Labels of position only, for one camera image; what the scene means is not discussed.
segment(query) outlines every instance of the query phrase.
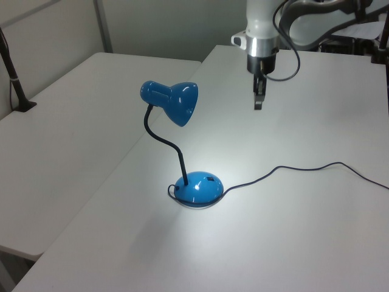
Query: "black cable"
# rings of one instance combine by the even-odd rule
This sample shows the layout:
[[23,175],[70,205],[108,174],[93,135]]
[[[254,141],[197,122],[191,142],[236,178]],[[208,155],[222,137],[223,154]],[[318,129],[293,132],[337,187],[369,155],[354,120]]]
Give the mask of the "black cable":
[[[379,184],[378,182],[375,182],[375,181],[372,181],[366,177],[364,177],[363,175],[361,175],[360,173],[358,173],[356,170],[352,169],[350,166],[348,166],[347,164],[344,164],[343,162],[332,162],[330,164],[327,164],[327,165],[324,165],[322,167],[317,167],[315,169],[299,169],[299,168],[296,168],[296,167],[290,167],[290,166],[283,166],[283,165],[279,165],[277,167],[275,167],[271,172],[269,172],[268,174],[254,180],[254,181],[251,181],[251,182],[247,182],[245,184],[238,184],[237,186],[233,186],[233,187],[230,187],[229,189],[227,189],[219,198],[215,199],[214,201],[211,201],[209,202],[210,205],[212,204],[215,204],[217,202],[219,202],[221,199],[224,198],[224,196],[229,193],[231,190],[235,190],[235,189],[239,189],[241,187],[247,187],[247,186],[251,186],[252,184],[256,184],[262,180],[264,180],[265,178],[269,177],[270,175],[272,175],[276,170],[278,169],[291,169],[291,170],[298,170],[298,171],[301,171],[301,172],[314,172],[314,171],[318,171],[318,170],[322,170],[322,169],[325,169],[329,166],[332,166],[332,165],[336,165],[336,164],[340,164],[348,169],[350,169],[352,172],[354,172],[357,176],[363,178],[364,180],[368,181],[369,183],[372,183],[372,184],[376,184],[377,186],[380,186],[380,187],[383,187],[384,189],[387,189],[389,190],[389,187],[383,185],[383,184]],[[182,203],[182,204],[185,204],[185,203],[188,203],[188,204],[191,204],[191,205],[194,205],[195,203],[193,202],[189,202],[189,201],[185,201],[185,200],[180,200],[180,199],[177,199],[175,198],[174,196],[172,196],[172,194],[170,193],[170,188],[174,186],[173,184],[171,184],[169,187],[168,187],[168,195],[170,196],[170,198],[174,199],[175,201],[177,201],[178,203]]]
[[300,61],[300,56],[298,55],[298,52],[291,40],[291,38],[289,36],[286,35],[286,33],[284,31],[282,31],[279,27],[277,27],[276,23],[275,23],[275,17],[278,13],[278,11],[280,11],[280,9],[288,2],[288,0],[285,0],[284,2],[281,3],[280,6],[277,7],[277,9],[275,10],[274,14],[273,14],[273,26],[274,28],[277,30],[277,32],[286,40],[286,42],[288,43],[288,45],[290,45],[290,47],[292,48],[292,50],[294,51],[294,53],[296,54],[296,57],[297,57],[297,69],[296,71],[289,77],[286,77],[286,78],[282,78],[282,79],[276,79],[276,78],[273,78],[273,77],[270,77],[268,75],[266,75],[262,68],[261,68],[261,73],[263,75],[264,78],[266,79],[269,79],[269,80],[272,80],[272,81],[276,81],[276,82],[283,82],[283,81],[287,81],[287,80],[290,80],[292,79],[293,77],[295,77],[297,75],[297,73],[299,72],[300,70],[300,66],[301,66],[301,61]]

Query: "blue lamp shade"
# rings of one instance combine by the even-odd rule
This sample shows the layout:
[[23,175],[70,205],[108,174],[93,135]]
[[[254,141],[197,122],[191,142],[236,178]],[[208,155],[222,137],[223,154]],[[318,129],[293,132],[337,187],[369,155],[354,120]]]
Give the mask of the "blue lamp shade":
[[164,109],[166,115],[180,127],[190,120],[195,110],[199,89],[197,84],[183,82],[172,87],[147,81],[140,89],[141,98],[150,105]]

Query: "blue desk lamp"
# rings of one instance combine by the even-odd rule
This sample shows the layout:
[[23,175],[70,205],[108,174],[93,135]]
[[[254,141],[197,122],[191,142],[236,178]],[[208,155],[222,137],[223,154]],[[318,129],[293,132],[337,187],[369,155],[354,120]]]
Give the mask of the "blue desk lamp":
[[195,110],[199,90],[197,84],[184,82],[168,87],[154,81],[147,81],[140,89],[141,98],[148,103],[144,125],[147,133],[156,140],[173,147],[181,165],[182,177],[171,185],[174,186],[174,197],[177,202],[189,207],[207,207],[220,200],[223,185],[218,177],[208,172],[191,172],[187,174],[184,157],[180,148],[173,143],[155,135],[148,126],[148,118],[154,106],[164,109],[166,115],[180,127],[187,124]]

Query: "lamp base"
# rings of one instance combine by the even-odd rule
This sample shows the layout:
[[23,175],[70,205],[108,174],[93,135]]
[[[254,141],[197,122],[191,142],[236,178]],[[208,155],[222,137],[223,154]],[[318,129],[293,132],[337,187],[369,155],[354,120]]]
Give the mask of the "lamp base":
[[181,177],[175,184],[174,195],[178,202],[189,207],[207,207],[215,204],[223,194],[220,179],[208,172],[188,173],[189,185]]

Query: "white table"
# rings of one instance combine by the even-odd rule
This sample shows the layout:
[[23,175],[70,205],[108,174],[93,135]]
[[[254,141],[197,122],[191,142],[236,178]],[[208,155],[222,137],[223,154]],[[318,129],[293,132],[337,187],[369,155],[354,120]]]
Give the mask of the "white table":
[[145,132],[142,83],[186,81],[199,65],[95,54],[1,120],[0,251],[36,260]]
[[[191,78],[191,121],[179,128],[161,114],[152,129],[182,148],[189,172],[225,188],[279,164],[338,160],[388,184],[385,68],[310,52],[301,62],[254,111],[246,56],[217,46]],[[282,51],[273,75],[294,68]],[[387,291],[387,190],[342,167],[280,170],[191,210],[166,194],[180,175],[175,151],[143,135],[15,292]]]

